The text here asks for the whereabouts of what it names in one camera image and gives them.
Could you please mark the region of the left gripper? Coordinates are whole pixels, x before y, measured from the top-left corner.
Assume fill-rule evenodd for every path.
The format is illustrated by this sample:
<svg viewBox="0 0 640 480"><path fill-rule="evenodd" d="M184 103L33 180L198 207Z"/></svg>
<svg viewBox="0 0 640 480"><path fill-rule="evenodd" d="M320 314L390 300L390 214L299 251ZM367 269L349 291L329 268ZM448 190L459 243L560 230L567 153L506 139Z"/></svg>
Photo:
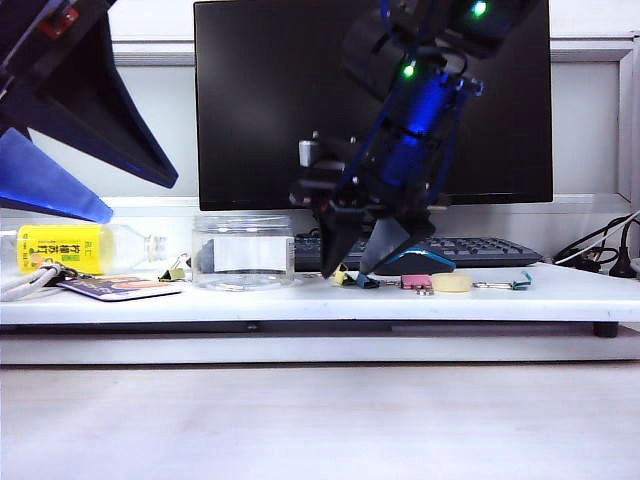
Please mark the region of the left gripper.
<svg viewBox="0 0 640 480"><path fill-rule="evenodd" d="M178 173L114 62L111 1L1 3L1 206L107 223L113 210L20 132L170 188Z"/></svg>

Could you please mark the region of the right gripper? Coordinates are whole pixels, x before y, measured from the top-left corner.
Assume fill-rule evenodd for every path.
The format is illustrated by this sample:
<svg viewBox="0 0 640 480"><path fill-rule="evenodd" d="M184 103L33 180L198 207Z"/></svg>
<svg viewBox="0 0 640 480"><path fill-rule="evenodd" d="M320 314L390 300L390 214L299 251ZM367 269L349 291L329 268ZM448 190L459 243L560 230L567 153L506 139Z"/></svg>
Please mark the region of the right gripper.
<svg viewBox="0 0 640 480"><path fill-rule="evenodd" d="M435 233L431 209L446 204L438 137L384 132L367 149L355 139L315 135L299 142L301 173L292 205L310 210L321 234L320 273L331 276L362 235L359 271L379 265Z"/></svg>

